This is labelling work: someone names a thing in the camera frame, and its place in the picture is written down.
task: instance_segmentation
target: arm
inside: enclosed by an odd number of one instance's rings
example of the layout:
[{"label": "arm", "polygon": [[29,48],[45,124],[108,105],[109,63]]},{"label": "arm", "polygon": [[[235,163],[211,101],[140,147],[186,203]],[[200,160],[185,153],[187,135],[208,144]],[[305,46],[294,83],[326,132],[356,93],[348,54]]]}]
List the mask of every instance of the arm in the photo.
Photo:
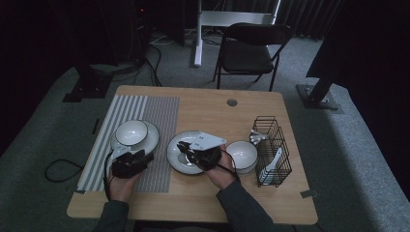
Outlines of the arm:
[{"label": "arm", "polygon": [[109,184],[111,201],[104,204],[99,223],[94,232],[124,231],[127,225],[130,198],[141,173],[129,179],[112,178]]},{"label": "arm", "polygon": [[[231,157],[222,152],[220,164],[233,170]],[[272,219],[247,191],[227,171],[216,167],[206,172],[211,182],[220,189],[217,198],[235,232],[278,231]]]}]

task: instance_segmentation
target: striped mat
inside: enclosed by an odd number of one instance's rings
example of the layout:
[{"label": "striped mat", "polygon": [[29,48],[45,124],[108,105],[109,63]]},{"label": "striped mat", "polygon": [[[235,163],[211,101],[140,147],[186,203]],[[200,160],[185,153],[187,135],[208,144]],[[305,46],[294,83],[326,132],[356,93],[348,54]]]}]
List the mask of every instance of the striped mat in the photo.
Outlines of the striped mat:
[{"label": "striped mat", "polygon": [[135,191],[168,192],[171,167],[166,158],[166,149],[175,135],[178,106],[178,97],[115,95],[77,190],[103,191],[103,164],[106,155],[111,152],[111,135],[124,122],[145,120],[158,128],[160,141],[154,150],[154,160],[148,164]]}]

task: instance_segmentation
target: wire basket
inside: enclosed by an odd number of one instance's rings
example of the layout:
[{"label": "wire basket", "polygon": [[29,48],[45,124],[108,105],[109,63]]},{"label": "wire basket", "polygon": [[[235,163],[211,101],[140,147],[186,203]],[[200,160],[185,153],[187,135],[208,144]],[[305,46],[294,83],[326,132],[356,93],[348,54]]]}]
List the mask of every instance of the wire basket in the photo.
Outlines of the wire basket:
[{"label": "wire basket", "polygon": [[[275,116],[258,116],[254,120],[252,131],[249,137],[254,137],[259,135],[259,133],[268,135],[268,137],[257,141],[255,144],[257,149],[255,170],[258,186],[278,187],[292,172],[289,162],[289,151],[283,132],[278,126],[278,121]],[[278,162],[273,169],[268,168],[270,169],[268,170],[267,166],[272,161],[275,162],[275,156],[278,156]]]}]

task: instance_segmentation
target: black cable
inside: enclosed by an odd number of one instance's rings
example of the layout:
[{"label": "black cable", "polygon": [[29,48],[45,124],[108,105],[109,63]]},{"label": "black cable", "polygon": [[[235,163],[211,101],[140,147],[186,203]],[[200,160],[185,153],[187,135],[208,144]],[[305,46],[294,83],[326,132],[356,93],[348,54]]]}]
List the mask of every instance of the black cable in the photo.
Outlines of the black cable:
[{"label": "black cable", "polygon": [[139,71],[139,69],[142,67],[143,64],[144,63],[133,61],[131,66],[125,67],[121,70],[116,70],[116,71],[111,71],[111,72],[98,70],[96,68],[92,68],[92,69],[95,73],[98,73],[98,74],[106,74],[106,75],[128,74],[128,73],[135,73],[136,71]]},{"label": "black cable", "polygon": [[157,76],[157,70],[154,69],[153,65],[148,59],[147,59],[147,64],[151,67],[151,70],[154,73],[154,80],[155,80],[156,85],[159,87],[162,87],[162,84],[160,83],[160,80],[158,79],[158,76]]},{"label": "black cable", "polygon": [[[50,178],[49,175],[48,175],[48,169],[50,169],[50,167],[51,167],[54,163],[60,162],[60,161],[67,162],[67,163],[70,163],[70,164],[72,164],[72,165],[78,167],[78,171],[76,171],[73,175],[71,175],[71,176],[69,176],[69,177],[67,177],[67,178],[64,178],[64,179],[59,179],[59,180],[58,180],[58,179],[52,179],[52,178]],[[78,165],[78,164],[76,164],[76,163],[73,162],[73,161],[70,161],[70,160],[67,160],[67,159],[57,159],[57,160],[51,162],[51,163],[45,168],[44,176],[45,176],[45,178],[46,178],[49,182],[62,183],[62,182],[69,181],[69,180],[72,179],[75,175],[77,175],[78,173],[80,173],[83,169],[84,169],[84,166]]]},{"label": "black cable", "polygon": [[154,79],[154,71],[151,69],[150,70],[150,79],[151,79],[151,83],[153,86],[157,85],[155,79]]},{"label": "black cable", "polygon": [[229,172],[230,174],[232,174],[232,175],[235,177],[236,181],[238,181],[239,183],[241,183],[241,178],[239,178],[238,172],[236,172],[236,163],[235,163],[235,160],[233,159],[232,155],[230,155],[230,154],[229,154],[228,152],[226,152],[226,151],[223,151],[223,150],[221,150],[221,151],[222,151],[222,152],[225,152],[228,156],[231,157],[231,159],[232,159],[232,161],[233,161],[233,164],[234,164],[234,167],[233,167],[234,171],[231,171],[229,168],[227,168],[227,167],[225,167],[225,166],[222,166],[222,165],[220,165],[219,163],[217,164],[217,166],[220,167],[220,168],[222,168],[223,170]]},{"label": "black cable", "polygon": [[[146,64],[147,64],[147,60],[144,59],[144,61],[143,61],[143,66],[142,66],[141,69],[146,69],[146,68],[145,68],[145,67],[146,67]],[[136,77],[137,77],[138,73],[135,75],[135,79],[133,80],[133,85],[136,85]]]},{"label": "black cable", "polygon": [[136,77],[138,76],[138,74],[139,74],[139,71],[136,71],[136,73],[133,74],[132,76],[128,76],[128,77],[125,77],[125,78],[122,78],[122,79],[113,79],[112,82],[120,82],[120,81],[128,80],[128,79],[131,79],[131,78],[135,78],[135,79],[136,79]]},{"label": "black cable", "polygon": [[108,200],[111,200],[111,194],[109,193],[109,184],[111,183],[112,179],[108,182],[108,178],[107,178],[107,175],[106,175],[106,168],[108,167],[108,160],[111,157],[112,152],[113,151],[111,151],[110,153],[108,153],[108,155],[106,155],[105,161],[103,163],[103,171],[102,171],[102,173],[103,173],[103,178],[102,178],[103,187],[104,187],[104,190],[105,190],[105,196]]},{"label": "black cable", "polygon": [[155,46],[153,46],[153,45],[151,45],[151,44],[150,44],[150,46],[151,46],[153,49],[155,49],[155,50],[158,52],[158,54],[159,54],[159,58],[158,58],[157,64],[156,64],[156,66],[154,67],[148,59],[145,59],[145,60],[146,60],[147,64],[151,67],[151,70],[152,70],[153,73],[154,73],[154,82],[155,82],[155,85],[157,85],[157,86],[159,86],[159,87],[162,87],[162,84],[161,84],[160,80],[158,79],[158,75],[157,75],[158,67],[159,67],[159,65],[160,65],[160,61],[161,61],[161,58],[162,58],[162,53],[161,53],[161,51],[160,51],[157,47],[155,47]]}]

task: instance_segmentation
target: dark sleeve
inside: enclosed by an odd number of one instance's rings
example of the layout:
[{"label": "dark sleeve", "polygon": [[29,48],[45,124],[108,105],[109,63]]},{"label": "dark sleeve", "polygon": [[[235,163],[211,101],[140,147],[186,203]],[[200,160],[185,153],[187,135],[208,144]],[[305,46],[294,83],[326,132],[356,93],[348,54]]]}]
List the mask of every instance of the dark sleeve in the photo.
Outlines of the dark sleeve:
[{"label": "dark sleeve", "polygon": [[278,228],[259,203],[234,181],[217,194],[235,232],[276,232]]},{"label": "dark sleeve", "polygon": [[103,206],[100,221],[94,232],[123,232],[126,229],[130,206],[123,201],[109,201]]}]

